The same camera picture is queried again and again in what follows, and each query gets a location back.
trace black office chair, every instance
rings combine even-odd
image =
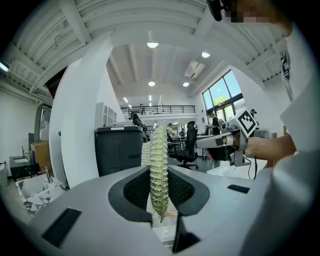
[[[198,129],[196,128],[188,128],[187,132],[186,132],[186,141],[185,141],[185,149],[184,150],[178,150],[178,144],[175,143],[174,144],[174,153],[170,153],[168,154],[168,156],[170,158],[175,158],[177,159],[179,162],[183,161],[183,164],[180,164],[178,166],[180,167],[184,167],[187,169],[190,169],[190,167],[195,166],[196,169],[198,169],[198,165],[196,164],[187,164],[194,162],[197,157],[198,154],[197,152],[195,152],[195,143],[197,140],[197,133],[198,133]]]

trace white sleeve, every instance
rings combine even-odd
[[[305,37],[296,24],[293,24],[291,34],[286,38],[289,56],[289,83],[293,97],[296,98],[309,84],[318,66]]]

